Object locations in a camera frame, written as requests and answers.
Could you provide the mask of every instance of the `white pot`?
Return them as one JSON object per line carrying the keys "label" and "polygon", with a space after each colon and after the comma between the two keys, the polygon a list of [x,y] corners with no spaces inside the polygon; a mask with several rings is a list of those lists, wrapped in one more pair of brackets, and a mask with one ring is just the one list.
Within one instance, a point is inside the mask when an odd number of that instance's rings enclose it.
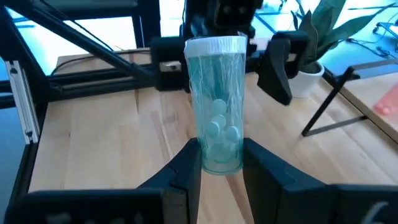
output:
{"label": "white pot", "polygon": [[306,98],[310,95],[313,87],[318,83],[325,72],[324,66],[318,62],[317,64],[321,68],[318,73],[314,74],[298,71],[297,76],[289,80],[289,86],[292,90],[293,97]]}

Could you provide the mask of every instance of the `wooden surface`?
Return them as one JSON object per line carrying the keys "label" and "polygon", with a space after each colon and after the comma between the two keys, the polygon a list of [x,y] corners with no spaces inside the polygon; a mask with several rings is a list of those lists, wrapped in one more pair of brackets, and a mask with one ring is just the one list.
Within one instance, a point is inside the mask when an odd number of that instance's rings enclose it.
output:
{"label": "wooden surface", "polygon": [[380,98],[396,84],[398,84],[398,73],[395,72],[347,82],[341,92],[369,119],[398,142],[398,113],[383,116],[373,110],[373,106]]}
{"label": "wooden surface", "polygon": [[[325,82],[285,107],[257,87],[257,78],[246,77],[246,137],[326,183],[398,183],[398,145],[370,121],[301,137],[330,92]],[[315,127],[359,114],[337,96]],[[146,88],[49,103],[30,191],[135,188],[195,137],[193,121],[183,91]],[[241,172],[202,172],[198,223],[253,223]]]}

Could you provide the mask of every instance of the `plastic container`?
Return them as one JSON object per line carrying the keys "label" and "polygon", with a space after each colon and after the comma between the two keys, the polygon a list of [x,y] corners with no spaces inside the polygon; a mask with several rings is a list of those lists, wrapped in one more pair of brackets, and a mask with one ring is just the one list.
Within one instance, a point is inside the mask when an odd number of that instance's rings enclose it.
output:
{"label": "plastic container", "polygon": [[190,39],[185,44],[202,169],[233,174],[243,166],[246,37]]}

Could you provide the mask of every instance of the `wooden table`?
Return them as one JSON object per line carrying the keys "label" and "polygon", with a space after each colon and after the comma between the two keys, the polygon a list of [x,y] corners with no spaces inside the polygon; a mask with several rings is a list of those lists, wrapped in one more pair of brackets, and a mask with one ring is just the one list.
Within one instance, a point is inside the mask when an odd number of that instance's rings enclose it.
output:
{"label": "wooden table", "polygon": [[347,82],[341,89],[341,93],[392,139],[398,142],[398,113],[383,116],[373,110],[373,106],[379,99],[396,84],[398,84],[397,72]]}
{"label": "wooden table", "polygon": [[[86,60],[63,72],[104,66]],[[398,145],[370,121],[301,137],[331,90],[327,83],[285,107],[257,87],[257,78],[246,75],[246,137],[326,183],[398,183]],[[316,126],[359,114],[337,96]],[[195,137],[193,121],[190,96],[183,91],[145,88],[49,103],[29,190],[135,188]],[[198,223],[253,223],[241,172],[202,172]]]}

